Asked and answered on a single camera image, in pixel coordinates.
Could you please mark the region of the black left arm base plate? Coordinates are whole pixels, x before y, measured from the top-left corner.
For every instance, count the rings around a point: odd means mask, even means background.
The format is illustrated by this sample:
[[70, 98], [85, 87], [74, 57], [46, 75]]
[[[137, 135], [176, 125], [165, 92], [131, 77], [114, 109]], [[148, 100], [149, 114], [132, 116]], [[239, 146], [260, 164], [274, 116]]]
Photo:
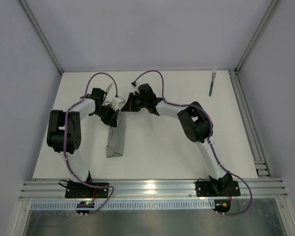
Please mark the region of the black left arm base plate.
[[66, 185], [65, 198], [77, 199], [77, 198], [108, 198], [108, 186], [107, 182], [92, 182], [91, 185], [96, 188], [85, 186], [80, 182], [73, 182], [69, 180]]

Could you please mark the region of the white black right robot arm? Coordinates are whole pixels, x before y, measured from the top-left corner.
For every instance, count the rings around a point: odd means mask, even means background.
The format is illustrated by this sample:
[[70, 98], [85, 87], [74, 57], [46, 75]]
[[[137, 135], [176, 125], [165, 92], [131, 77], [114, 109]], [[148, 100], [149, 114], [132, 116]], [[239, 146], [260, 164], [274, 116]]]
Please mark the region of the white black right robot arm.
[[122, 108], [124, 112], [139, 112], [142, 108], [156, 116], [165, 116], [179, 120], [184, 134], [199, 148], [209, 172], [211, 187], [217, 195], [229, 190], [232, 175], [218, 158], [214, 149], [213, 124], [198, 102], [178, 105], [157, 97], [149, 84], [131, 83], [134, 91], [129, 93]]

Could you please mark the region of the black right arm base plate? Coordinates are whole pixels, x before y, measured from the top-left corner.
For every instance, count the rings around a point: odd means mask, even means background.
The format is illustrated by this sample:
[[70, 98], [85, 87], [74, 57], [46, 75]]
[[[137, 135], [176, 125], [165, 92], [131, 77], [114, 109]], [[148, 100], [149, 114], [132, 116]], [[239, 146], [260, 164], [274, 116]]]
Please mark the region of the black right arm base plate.
[[197, 197], [239, 197], [240, 187], [237, 181], [232, 180], [229, 184], [219, 184], [211, 180], [198, 179], [195, 182]]

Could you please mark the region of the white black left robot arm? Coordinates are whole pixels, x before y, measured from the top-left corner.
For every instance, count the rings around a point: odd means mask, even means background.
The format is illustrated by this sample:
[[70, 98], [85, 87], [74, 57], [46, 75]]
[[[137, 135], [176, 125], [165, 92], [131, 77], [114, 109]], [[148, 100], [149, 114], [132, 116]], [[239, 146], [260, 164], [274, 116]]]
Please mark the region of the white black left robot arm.
[[107, 92], [93, 88], [90, 94], [82, 96], [67, 111], [52, 110], [47, 129], [47, 145], [63, 158], [70, 177], [69, 180], [85, 186], [92, 185], [92, 178], [80, 152], [82, 142], [81, 121], [89, 116], [98, 116], [110, 127], [117, 127], [118, 114], [125, 100], [115, 96], [105, 102]]

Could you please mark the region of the grey cloth napkin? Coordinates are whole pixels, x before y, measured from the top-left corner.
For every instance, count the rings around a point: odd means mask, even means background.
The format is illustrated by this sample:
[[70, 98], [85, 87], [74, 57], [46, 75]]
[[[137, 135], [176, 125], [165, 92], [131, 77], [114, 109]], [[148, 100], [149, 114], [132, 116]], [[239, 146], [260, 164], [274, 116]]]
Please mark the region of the grey cloth napkin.
[[121, 112], [117, 117], [117, 127], [110, 127], [106, 145], [106, 157], [121, 157], [124, 154], [126, 115]]

